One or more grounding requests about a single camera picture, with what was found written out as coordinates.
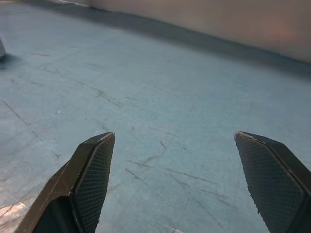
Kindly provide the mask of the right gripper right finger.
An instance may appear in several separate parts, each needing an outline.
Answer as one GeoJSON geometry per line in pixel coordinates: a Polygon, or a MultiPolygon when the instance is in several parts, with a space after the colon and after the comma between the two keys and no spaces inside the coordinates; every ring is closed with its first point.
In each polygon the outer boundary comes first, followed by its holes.
{"type": "Polygon", "coordinates": [[[311,233],[311,171],[281,142],[237,131],[247,188],[270,233],[311,233]]]}

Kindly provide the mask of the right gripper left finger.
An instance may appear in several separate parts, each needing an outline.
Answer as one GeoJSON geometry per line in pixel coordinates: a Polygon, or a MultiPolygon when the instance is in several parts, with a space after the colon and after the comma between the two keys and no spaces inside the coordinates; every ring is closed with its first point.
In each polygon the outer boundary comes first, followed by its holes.
{"type": "Polygon", "coordinates": [[[16,233],[95,233],[107,195],[115,134],[82,142],[45,184],[16,233]]]}

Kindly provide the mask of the blue plastic table cover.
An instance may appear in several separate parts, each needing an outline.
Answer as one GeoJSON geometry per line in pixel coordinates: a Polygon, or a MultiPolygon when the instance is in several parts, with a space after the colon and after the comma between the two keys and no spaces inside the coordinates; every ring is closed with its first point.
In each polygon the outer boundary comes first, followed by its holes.
{"type": "Polygon", "coordinates": [[[96,233],[269,233],[234,134],[311,170],[311,65],[155,20],[0,0],[0,233],[92,136],[113,132],[96,233]]]}

